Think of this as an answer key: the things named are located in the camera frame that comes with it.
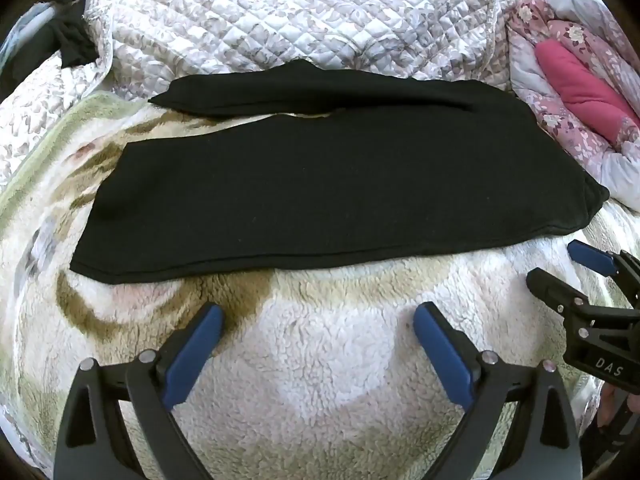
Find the person right hand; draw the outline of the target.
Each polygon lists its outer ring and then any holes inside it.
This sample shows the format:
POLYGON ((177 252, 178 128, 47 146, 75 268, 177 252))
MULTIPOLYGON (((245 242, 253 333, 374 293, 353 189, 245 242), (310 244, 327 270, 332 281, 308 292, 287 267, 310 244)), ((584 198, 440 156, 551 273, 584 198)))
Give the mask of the person right hand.
POLYGON ((622 401, 623 390, 605 384, 601 390, 597 426, 601 432, 617 439, 624 431, 633 414, 640 411, 638 394, 627 394, 622 401))

